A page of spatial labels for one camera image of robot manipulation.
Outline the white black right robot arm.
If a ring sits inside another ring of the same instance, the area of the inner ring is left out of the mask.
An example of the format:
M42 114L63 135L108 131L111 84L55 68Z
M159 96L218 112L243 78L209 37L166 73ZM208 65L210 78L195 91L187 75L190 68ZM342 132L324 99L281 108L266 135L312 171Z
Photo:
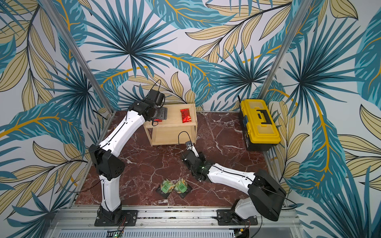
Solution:
M215 219L220 226L244 225L257 216L278 221L286 191L265 170L243 172L208 161L195 149L182 153L181 160L198 181L226 185L248 195L237 199L230 209L217 211Z

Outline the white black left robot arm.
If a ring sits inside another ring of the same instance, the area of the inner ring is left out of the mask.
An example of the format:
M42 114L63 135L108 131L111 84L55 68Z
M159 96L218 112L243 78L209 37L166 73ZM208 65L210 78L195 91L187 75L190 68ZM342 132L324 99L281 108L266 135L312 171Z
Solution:
M90 146L90 157L99 175L102 190L102 202L95 221L96 227L123 225L129 222L128 215L131 220L134 220L131 212L125 214L122 211L120 177L125 164L119 159L119 155L139 127L160 116L164 103L164 98L156 101L144 99L134 102L114 131L99 144Z

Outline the green tea bag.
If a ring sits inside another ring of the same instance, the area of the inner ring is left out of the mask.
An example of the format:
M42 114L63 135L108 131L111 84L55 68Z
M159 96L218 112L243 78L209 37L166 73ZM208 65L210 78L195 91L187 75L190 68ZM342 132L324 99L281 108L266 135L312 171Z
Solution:
M156 192L161 195L164 199L167 199L170 193L175 188L175 184L168 179L165 179L156 189Z
M185 179L181 178L175 183L175 190L181 198L185 198L191 192L192 188Z

